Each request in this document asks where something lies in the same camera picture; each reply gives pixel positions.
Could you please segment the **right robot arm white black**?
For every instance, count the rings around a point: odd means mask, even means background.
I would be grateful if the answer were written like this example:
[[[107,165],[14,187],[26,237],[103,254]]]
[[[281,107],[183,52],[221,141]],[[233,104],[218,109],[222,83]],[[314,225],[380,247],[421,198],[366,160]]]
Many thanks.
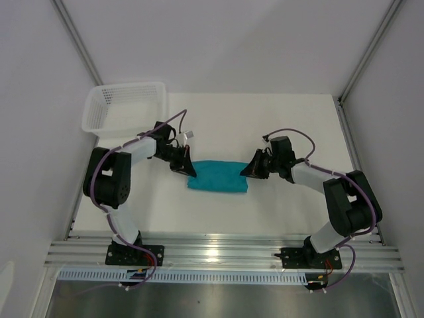
[[[329,221],[302,246],[303,261],[318,267],[327,253],[357,236],[366,235],[382,219],[376,197],[363,172],[340,173],[298,158],[288,136],[263,136],[267,147],[257,149],[253,159],[241,170],[247,178],[265,180],[277,174],[291,184],[308,187],[324,195]]]

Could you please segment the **teal t shirt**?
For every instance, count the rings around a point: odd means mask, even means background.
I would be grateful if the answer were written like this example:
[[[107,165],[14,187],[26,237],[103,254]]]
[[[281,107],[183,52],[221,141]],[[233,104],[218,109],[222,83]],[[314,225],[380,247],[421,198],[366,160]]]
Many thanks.
[[[196,177],[187,179],[189,189],[218,193],[246,193],[248,183],[240,173],[247,167],[245,162],[202,160],[193,163]]]

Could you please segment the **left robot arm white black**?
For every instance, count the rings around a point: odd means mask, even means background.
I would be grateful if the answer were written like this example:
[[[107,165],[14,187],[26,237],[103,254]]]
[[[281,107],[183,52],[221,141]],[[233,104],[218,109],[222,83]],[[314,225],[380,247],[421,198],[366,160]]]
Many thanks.
[[[91,153],[83,181],[83,194],[103,211],[113,232],[113,245],[121,248],[127,264],[138,264],[144,256],[140,231],[126,201],[131,191],[132,167],[152,158],[169,163],[172,172],[196,177],[188,140],[192,131],[176,131],[165,122],[157,122],[151,131],[114,149],[96,147]]]

